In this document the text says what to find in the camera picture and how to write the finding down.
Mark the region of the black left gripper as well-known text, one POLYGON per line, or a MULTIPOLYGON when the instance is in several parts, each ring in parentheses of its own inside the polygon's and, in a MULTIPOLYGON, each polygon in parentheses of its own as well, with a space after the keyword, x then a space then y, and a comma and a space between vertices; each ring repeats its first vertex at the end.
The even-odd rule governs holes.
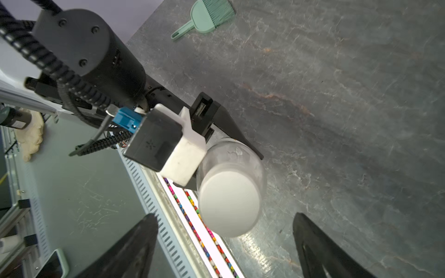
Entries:
POLYGON ((244 136, 227 109, 206 93, 201 92, 190 106, 148 75, 146 75, 146 89, 146 99, 150 108, 162 104, 175 114, 179 114, 183 107, 187 108, 192 129, 204 136, 206 142, 209 142, 214 133, 211 126, 215 125, 230 138, 248 146, 261 160, 264 159, 264 155, 244 136))

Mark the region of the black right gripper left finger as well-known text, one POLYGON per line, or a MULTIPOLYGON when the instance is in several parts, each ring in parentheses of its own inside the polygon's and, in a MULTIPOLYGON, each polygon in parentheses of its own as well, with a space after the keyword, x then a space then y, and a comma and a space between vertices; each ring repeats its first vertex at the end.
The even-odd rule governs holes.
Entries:
POLYGON ((119 241, 77 276, 79 278, 146 278, 153 260, 158 220, 147 214, 119 241))

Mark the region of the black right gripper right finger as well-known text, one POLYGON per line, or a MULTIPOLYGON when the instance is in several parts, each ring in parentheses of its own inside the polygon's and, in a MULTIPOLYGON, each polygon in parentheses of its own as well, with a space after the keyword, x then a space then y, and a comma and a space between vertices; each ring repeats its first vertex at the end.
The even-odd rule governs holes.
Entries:
POLYGON ((305 278, 372 278, 305 214, 296 213, 293 235, 305 278))

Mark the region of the clear bottle yellow white label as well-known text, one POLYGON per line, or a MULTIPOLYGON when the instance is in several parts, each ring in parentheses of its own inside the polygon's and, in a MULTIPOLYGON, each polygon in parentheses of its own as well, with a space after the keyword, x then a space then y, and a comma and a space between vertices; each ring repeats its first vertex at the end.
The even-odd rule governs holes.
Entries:
POLYGON ((197 192, 208 172, 213 169, 229 168, 243 171, 254 180, 260 191, 261 206, 263 206, 267 175, 262 160, 249 147, 229 138, 220 140, 207 151, 197 172, 197 192))

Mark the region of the white bottle cap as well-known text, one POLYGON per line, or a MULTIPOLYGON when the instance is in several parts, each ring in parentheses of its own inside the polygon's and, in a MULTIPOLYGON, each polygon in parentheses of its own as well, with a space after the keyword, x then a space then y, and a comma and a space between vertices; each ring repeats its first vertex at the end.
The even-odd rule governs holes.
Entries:
POLYGON ((261 195, 254 180, 236 169, 213 169, 198 191, 203 223, 221 237, 238 237, 257 223, 261 195))

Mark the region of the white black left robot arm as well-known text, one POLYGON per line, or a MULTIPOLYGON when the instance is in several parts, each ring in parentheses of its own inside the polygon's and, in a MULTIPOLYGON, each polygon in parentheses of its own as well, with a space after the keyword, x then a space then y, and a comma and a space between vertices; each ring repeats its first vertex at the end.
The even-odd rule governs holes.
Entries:
POLYGON ((162 104, 175 113, 190 110, 192 128, 209 140, 212 126, 263 154, 244 136, 228 111, 204 92, 188 105, 146 74, 141 63, 96 13, 70 9, 43 10, 32 35, 83 80, 104 93, 118 107, 154 108, 162 104))

